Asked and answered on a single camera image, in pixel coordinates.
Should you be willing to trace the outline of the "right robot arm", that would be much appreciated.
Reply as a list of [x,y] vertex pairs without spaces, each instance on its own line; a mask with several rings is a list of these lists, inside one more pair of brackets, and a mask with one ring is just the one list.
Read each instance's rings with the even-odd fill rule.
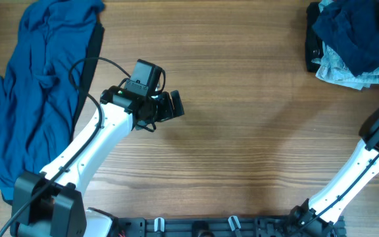
[[[305,39],[307,70],[322,81],[356,90],[379,84],[379,1],[311,3]],[[341,213],[379,173],[379,108],[359,131],[360,140],[333,179],[283,227],[285,236],[341,236]]]

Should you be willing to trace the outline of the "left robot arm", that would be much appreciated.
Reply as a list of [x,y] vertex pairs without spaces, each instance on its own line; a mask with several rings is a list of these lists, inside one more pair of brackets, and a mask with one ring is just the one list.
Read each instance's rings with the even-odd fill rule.
[[138,60],[134,71],[105,90],[93,118],[37,174],[24,172],[14,185],[11,218],[0,230],[11,236],[123,236],[118,219],[86,209],[83,196],[109,153],[132,130],[154,132],[158,122],[184,114],[178,91],[166,92],[166,72]]

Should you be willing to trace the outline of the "dark blue shorts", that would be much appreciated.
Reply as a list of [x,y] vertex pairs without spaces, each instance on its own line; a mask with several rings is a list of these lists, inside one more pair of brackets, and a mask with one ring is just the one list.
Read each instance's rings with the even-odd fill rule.
[[354,76],[379,67],[379,1],[337,0],[325,6],[313,24]]

